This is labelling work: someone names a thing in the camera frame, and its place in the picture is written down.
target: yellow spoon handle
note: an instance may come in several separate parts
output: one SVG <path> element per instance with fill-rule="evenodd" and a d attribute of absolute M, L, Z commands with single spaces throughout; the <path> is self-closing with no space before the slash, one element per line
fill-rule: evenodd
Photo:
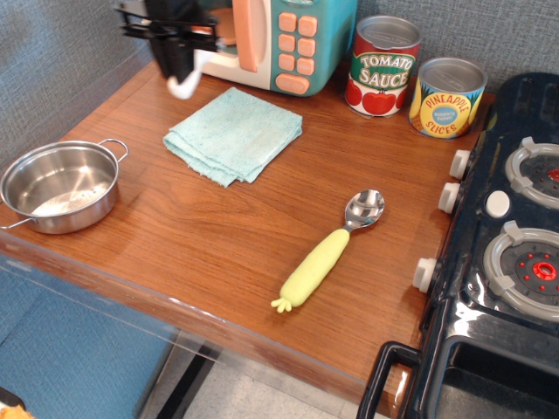
<path fill-rule="evenodd" d="M 303 304 L 334 267 L 346 248 L 349 232 L 338 229 L 322 240 L 301 262 L 279 291 L 280 299 L 272 301 L 278 313 L 290 312 Z"/>

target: tin can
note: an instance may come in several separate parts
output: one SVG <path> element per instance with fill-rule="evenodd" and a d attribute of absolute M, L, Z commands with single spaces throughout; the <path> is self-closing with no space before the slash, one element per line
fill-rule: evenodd
<path fill-rule="evenodd" d="M 373 116 L 400 110 L 420 42 L 418 27 L 400 17 L 376 15 L 361 20 L 355 28 L 346 88 L 348 104 Z"/>
<path fill-rule="evenodd" d="M 437 138 L 466 134 L 478 111 L 487 75 L 462 58 L 433 58 L 419 67 L 410 123 Z"/>

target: white knob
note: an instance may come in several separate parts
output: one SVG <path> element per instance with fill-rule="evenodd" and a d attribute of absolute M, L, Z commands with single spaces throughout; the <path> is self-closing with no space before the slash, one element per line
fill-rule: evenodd
<path fill-rule="evenodd" d="M 433 279 L 433 274 L 435 273 L 435 267 L 437 266 L 437 259 L 420 258 L 418 262 L 418 267 L 413 275 L 413 286 L 419 289 L 421 292 L 427 292 L 429 290 L 429 285 Z"/>
<path fill-rule="evenodd" d="M 486 210 L 487 214 L 493 218 L 501 218 L 508 213 L 510 209 L 510 199 L 502 190 L 495 190 L 487 198 Z"/>
<path fill-rule="evenodd" d="M 451 176 L 461 181 L 464 177 L 464 172 L 466 172 L 468 160 L 470 160 L 470 152 L 468 150 L 457 150 L 452 159 Z"/>
<path fill-rule="evenodd" d="M 454 204 L 456 203 L 456 198 L 458 198 L 459 190 L 459 183 L 445 183 L 443 193 L 440 194 L 440 199 L 438 200 L 438 208 L 446 214 L 451 214 Z"/>

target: spoon bowl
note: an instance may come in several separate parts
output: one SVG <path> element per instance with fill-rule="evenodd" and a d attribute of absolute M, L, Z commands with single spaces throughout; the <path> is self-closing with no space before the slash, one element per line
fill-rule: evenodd
<path fill-rule="evenodd" d="M 366 189 L 355 195 L 346 206 L 347 231 L 368 227 L 384 212 L 384 198 L 378 190 Z"/>

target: blue cushion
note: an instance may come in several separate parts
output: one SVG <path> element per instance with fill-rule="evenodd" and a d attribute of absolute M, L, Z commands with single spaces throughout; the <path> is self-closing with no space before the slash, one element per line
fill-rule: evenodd
<path fill-rule="evenodd" d="M 1 387 L 40 419 L 137 416 L 169 351 L 166 340 L 5 271 L 0 286 L 12 299 L 0 307 L 10 320 L 0 329 Z"/>

